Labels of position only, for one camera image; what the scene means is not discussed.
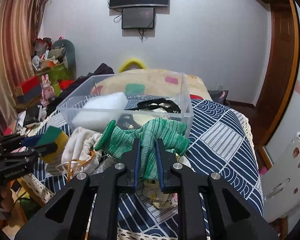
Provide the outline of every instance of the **striped curtain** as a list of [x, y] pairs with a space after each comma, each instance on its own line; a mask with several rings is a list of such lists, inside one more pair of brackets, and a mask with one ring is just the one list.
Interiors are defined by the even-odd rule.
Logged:
[[34, 75], [34, 54], [45, 0], [0, 0], [0, 134], [16, 120], [13, 89]]

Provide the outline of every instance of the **metal screw head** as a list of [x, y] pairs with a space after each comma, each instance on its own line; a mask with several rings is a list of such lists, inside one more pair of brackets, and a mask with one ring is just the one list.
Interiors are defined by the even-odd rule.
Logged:
[[124, 168], [124, 164], [123, 163], [117, 163], [115, 166], [114, 166], [117, 170], [122, 170]]
[[174, 163], [172, 167], [174, 167], [176, 170], [180, 170], [183, 167], [183, 165], [181, 163]]
[[79, 180], [83, 180], [87, 177], [87, 174], [85, 174], [84, 172], [80, 172], [77, 174], [77, 179]]
[[217, 172], [214, 172], [214, 173], [211, 173], [211, 178], [213, 178], [213, 179], [220, 179], [220, 178], [221, 178], [221, 176], [220, 176], [220, 174], [219, 174], [219, 173], [217, 173]]

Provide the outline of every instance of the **pink bunny figurine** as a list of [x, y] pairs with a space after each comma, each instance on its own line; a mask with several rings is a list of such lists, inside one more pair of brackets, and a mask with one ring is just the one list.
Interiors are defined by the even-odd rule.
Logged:
[[54, 94], [54, 89], [51, 85], [51, 82], [49, 80], [48, 74], [46, 74], [46, 77], [42, 76], [42, 99], [40, 99], [41, 105], [46, 107], [49, 104], [49, 99], [54, 100], [55, 94]]

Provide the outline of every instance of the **yellow sponge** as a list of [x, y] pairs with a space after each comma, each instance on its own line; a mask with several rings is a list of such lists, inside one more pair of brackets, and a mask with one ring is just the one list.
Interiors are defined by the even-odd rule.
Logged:
[[53, 153], [49, 153], [44, 157], [40, 157], [40, 159], [42, 159], [45, 163], [53, 162], [58, 155], [62, 155], [68, 140], [69, 137], [65, 132], [63, 132], [63, 130], [54, 126], [49, 126], [47, 131], [41, 136], [36, 145], [55, 142], [58, 145], [58, 149]]

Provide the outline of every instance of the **sticker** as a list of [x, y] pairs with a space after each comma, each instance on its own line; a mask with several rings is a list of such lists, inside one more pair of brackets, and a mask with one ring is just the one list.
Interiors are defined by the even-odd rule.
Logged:
[[126, 95], [144, 95], [145, 93], [145, 85], [143, 84], [127, 84], [125, 88], [125, 94]]
[[167, 83], [171, 83], [171, 84], [174, 84], [174, 85], [178, 85], [179, 84], [179, 81], [177, 78], [173, 78], [173, 77], [166, 77], [164, 79], [165, 82]]
[[296, 157], [299, 155], [299, 153], [300, 153], [299, 148], [296, 147], [296, 148], [293, 150], [293, 154], [292, 154], [293, 158], [296, 158]]

